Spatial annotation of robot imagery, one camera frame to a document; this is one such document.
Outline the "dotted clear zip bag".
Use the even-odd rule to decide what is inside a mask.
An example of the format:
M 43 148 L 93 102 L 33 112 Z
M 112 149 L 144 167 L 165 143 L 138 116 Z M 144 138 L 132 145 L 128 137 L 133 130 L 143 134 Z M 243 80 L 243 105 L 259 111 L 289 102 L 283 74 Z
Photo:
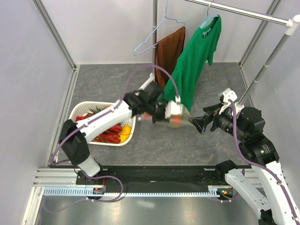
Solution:
M 192 126 L 192 123 L 189 121 L 190 112 L 189 110 L 183 106 L 182 115 L 172 115 L 171 118 L 168 119 L 159 119 L 155 122 L 152 119 L 152 115 L 143 113 L 139 115 L 137 118 L 139 121 L 147 121 L 152 124 L 162 125 L 170 128 L 179 128 Z

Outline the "orange toy pumpkin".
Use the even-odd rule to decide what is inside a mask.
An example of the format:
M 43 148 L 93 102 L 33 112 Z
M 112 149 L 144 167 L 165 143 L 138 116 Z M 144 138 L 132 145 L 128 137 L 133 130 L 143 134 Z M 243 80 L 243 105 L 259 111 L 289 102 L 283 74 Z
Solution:
M 173 126 L 173 127 L 179 127 L 182 125 L 182 117 L 180 115 L 173 115 L 171 116 L 171 118 L 169 119 L 169 123 Z

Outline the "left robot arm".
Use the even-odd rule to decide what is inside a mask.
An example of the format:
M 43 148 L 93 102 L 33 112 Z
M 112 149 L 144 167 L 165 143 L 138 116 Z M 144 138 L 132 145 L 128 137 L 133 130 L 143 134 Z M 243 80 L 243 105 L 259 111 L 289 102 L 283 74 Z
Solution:
M 164 90 L 155 82 L 144 89 L 124 94 L 116 103 L 78 122 L 64 122 L 58 149 L 62 149 L 72 165 L 79 167 L 92 184 L 103 179 L 100 165 L 91 156 L 88 143 L 114 125 L 142 113 L 154 114 Z

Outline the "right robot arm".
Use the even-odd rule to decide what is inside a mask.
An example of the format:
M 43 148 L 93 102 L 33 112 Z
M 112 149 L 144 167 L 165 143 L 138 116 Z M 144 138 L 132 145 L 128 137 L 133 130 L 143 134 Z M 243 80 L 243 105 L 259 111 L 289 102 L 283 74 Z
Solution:
M 215 180 L 229 184 L 254 211 L 260 225 L 298 225 L 300 210 L 285 181 L 274 144 L 263 134 L 265 120 L 260 110 L 234 106 L 221 111 L 221 104 L 204 108 L 201 117 L 189 118 L 203 134 L 208 124 L 232 135 L 239 156 L 256 173 L 265 194 L 261 194 L 243 175 L 237 165 L 227 160 L 216 166 Z

